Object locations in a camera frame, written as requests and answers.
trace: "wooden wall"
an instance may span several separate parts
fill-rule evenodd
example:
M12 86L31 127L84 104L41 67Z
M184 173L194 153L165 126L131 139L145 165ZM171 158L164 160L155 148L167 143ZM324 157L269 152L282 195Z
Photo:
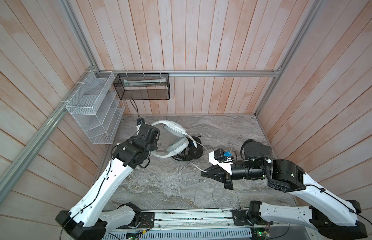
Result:
M100 69L273 70L313 1L70 0ZM172 78L141 114L254 113L271 79ZM135 114L125 103L126 114Z
M372 0L327 2L259 121L279 158L372 221Z
M0 0L0 176L89 65L57 1ZM67 114L1 205L0 240L58 238L103 148Z

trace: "metal bar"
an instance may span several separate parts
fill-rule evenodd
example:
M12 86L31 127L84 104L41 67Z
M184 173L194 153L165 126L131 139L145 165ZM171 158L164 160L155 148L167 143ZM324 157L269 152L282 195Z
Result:
M264 71L130 71L113 70L118 73L167 73L170 77L277 77L279 72L276 70Z
M76 34L78 41L81 44L81 47L85 52L86 58L88 59L89 63L95 66L95 70L99 70L97 62L94 59L93 53L90 50L88 41L86 41L85 35L81 27L79 26L76 16L74 15L73 8L71 7L70 2L68 0L59 0L58 2L61 5L62 9L64 10L66 17L68 18L69 24L72 26L74 33Z
M306 19L304 20L304 23L303 23L302 27L300 28L300 30L298 32L298 35L294 39L293 44L291 45L291 47L288 50L284 60L282 61L281 67L279 68L279 70L280 70L279 76L274 78L273 81L271 82L270 86L268 87L264 97L262 98L262 100L261 100L261 102L260 102L260 104L259 104L259 106L256 110L255 116L259 116L259 114L262 112L262 109L264 108L267 100L270 98L273 90L275 89L275 86L279 82L279 80L280 80L281 76L283 75L284 71L288 68L289 64L291 63L291 60L295 56L299 47L302 45L302 42L303 42L304 38L307 36L307 33L308 33L310 27L312 26L313 21L318 16L318 12L320 12L320 10L322 9L322 7L324 6L324 3L326 1L327 0L316 0L316 2L311 7L308 15L306 16Z
M79 82L85 79L89 74L90 70L94 67L89 67L88 70L81 76ZM64 98L68 101L73 94L77 91L81 84L77 83L73 89ZM0 205L6 199L7 195L16 185L18 180L21 178L23 173L26 171L31 161L38 154L40 149L43 147L45 142L49 139L59 122L66 114L67 102L62 101L54 112L45 121L44 125L34 134L28 144L22 149L22 151L16 156L11 165L0 177Z

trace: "black bracket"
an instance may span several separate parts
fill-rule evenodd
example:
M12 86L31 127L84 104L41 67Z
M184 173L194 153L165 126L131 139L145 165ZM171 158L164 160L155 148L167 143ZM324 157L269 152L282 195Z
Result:
M138 228L141 228L142 230L148 229L148 228L154 228L154 220L155 220L155 213L154 212L141 212L141 224ZM118 227L117 229L125 229L129 228L127 225Z

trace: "headphone ear cushion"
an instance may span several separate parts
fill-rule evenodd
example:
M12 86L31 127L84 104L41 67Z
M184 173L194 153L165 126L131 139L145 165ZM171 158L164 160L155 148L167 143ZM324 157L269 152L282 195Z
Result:
M166 148L166 151L167 152L171 152L171 151L174 151L175 149L179 148L180 146L184 145L185 143L189 143L189 141L187 140L187 137L182 137L182 138L179 138L177 140L175 140L172 144L170 144L167 148Z
M164 125L163 126L163 129L170 132L171 134L177 136L177 137L184 137L185 135L180 133L180 132L177 132L177 131L174 131L173 129L171 129L170 127L168 127L167 125Z

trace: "marble floor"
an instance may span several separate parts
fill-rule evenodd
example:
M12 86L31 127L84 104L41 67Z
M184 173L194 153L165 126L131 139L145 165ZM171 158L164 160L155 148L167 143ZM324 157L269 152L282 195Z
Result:
M239 153L242 143L252 138L267 144L265 136L253 115L242 116L147 116L145 121L151 124L166 119L179 123L192 136L201 135L202 144L209 150L217 148L236 150ZM177 137L165 131L161 125L158 150L164 150ZM116 141L123 142L136 132L136 117L125 117L121 122ZM190 162L179 162L172 158L150 157L146 169L137 167L118 187L104 210L114 210L119 205L132 202L141 209L195 209L239 206L235 191L225 190L223 183L202 177L200 171ZM208 153L193 160L201 169L211 164ZM267 180L233 181L241 205L248 207L251 200L269 204L296 206L288 193L271 189Z

